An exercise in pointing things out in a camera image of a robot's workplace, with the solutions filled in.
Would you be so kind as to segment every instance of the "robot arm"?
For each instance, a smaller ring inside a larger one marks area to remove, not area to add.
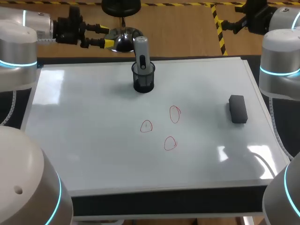
[[[113,40],[104,38],[86,38],[84,35],[86,30],[108,34],[109,28],[100,24],[86,24],[79,8],[74,6],[69,8],[68,18],[59,17],[58,20],[51,20],[50,15],[46,13],[0,7],[0,20],[32,28],[36,31],[38,39],[55,39],[57,43],[71,45],[77,45],[80,41],[82,48],[88,48],[89,45],[106,48],[114,44]]]
[[[28,89],[36,82],[38,39],[88,48],[113,46],[113,41],[86,38],[108,33],[99,24],[83,22],[79,9],[52,21],[48,14],[0,7],[0,92]],[[0,126],[0,224],[70,225],[72,200],[63,181],[41,148],[22,131]]]
[[[246,4],[236,6],[235,11],[245,14],[237,22],[221,22],[223,30],[232,30],[237,34],[247,27],[249,32],[265,35],[267,32],[278,29],[293,29],[300,26],[300,9],[292,7],[271,7],[267,0],[247,0]]]
[[[300,101],[300,28],[264,36],[259,88],[270,98]]]

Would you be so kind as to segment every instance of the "eraser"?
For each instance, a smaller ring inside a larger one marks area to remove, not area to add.
[[[229,98],[229,110],[231,114],[231,120],[233,123],[247,122],[248,115],[246,111],[244,96],[231,95]]]

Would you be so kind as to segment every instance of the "hazard tape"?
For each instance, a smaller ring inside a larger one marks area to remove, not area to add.
[[[224,43],[224,38],[223,38],[223,33],[222,33],[222,26],[221,26],[221,23],[219,22],[219,18],[218,18],[217,11],[216,11],[216,5],[210,5],[210,8],[211,8],[211,12],[214,17],[215,24],[216,24],[217,36],[219,38],[219,45],[220,45],[222,55],[228,55],[226,48],[225,48],[225,43]]]
[[[299,2],[268,2],[270,5],[300,5]],[[101,6],[101,2],[66,1],[0,1],[0,4],[50,4],[50,5],[92,5]],[[142,6],[207,6],[207,5],[244,5],[245,2],[188,2],[188,3],[142,3]]]

